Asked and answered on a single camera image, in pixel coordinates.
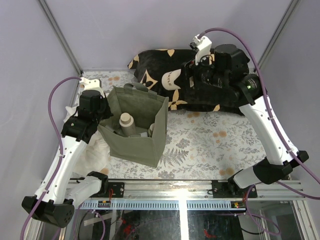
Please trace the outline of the beige bottle wooden cap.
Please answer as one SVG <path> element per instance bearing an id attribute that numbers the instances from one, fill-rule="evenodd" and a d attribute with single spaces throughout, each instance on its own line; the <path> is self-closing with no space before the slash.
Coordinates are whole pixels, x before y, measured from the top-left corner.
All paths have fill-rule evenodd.
<path id="1" fill-rule="evenodd" d="M 134 118 L 129 113 L 124 112 L 120 115 L 119 124 L 126 137 L 130 137 L 137 133 Z"/>
<path id="2" fill-rule="evenodd" d="M 154 129 L 155 129 L 155 123 L 152 123 L 148 128 L 148 136 L 149 137 L 152 137 Z"/>

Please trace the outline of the green canvas bag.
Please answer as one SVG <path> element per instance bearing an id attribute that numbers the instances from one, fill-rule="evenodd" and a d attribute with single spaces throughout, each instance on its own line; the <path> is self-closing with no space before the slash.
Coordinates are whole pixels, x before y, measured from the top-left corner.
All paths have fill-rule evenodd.
<path id="1" fill-rule="evenodd" d="M 113 116 L 102 120 L 98 131 L 110 148 L 110 155 L 123 160 L 157 167 L 164 152 L 167 136 L 168 97 L 158 95 L 141 83 L 114 87 L 107 96 Z M 152 137 L 126 137 L 119 119 L 129 113 L 136 134 L 147 132 L 155 123 Z"/>

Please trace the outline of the white box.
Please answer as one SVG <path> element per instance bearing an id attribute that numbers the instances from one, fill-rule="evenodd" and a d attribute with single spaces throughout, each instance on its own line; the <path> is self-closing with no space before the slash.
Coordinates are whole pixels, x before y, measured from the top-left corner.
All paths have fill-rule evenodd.
<path id="1" fill-rule="evenodd" d="M 148 138 L 149 135 L 147 132 L 141 132 L 141 133 L 138 133 L 138 134 L 132 134 L 129 136 L 130 138 Z"/>

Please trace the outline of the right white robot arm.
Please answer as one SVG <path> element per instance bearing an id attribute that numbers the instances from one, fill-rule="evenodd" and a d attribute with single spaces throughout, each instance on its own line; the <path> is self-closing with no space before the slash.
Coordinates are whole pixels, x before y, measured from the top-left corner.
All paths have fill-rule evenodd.
<path id="1" fill-rule="evenodd" d="M 182 65 L 185 100 L 197 107 L 238 109 L 251 123 L 266 156 L 227 180 L 231 196 L 240 197 L 251 185 L 283 180 L 309 159 L 291 142 L 272 110 L 262 78 L 249 72 L 249 58 L 234 44 L 215 48 L 191 43 L 195 55 Z"/>

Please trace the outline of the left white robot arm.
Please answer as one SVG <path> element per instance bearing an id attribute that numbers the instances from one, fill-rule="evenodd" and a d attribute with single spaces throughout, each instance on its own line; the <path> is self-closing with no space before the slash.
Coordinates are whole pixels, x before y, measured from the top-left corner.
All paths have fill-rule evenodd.
<path id="1" fill-rule="evenodd" d="M 102 91 L 84 90 L 76 113 L 59 133 L 59 149 L 40 188 L 33 196 L 25 196 L 22 208 L 35 220 L 65 228 L 79 207 L 89 197 L 105 197 L 110 190 L 108 176 L 91 171 L 75 187 L 67 189 L 78 158 L 101 120 L 112 116 L 108 100 Z"/>

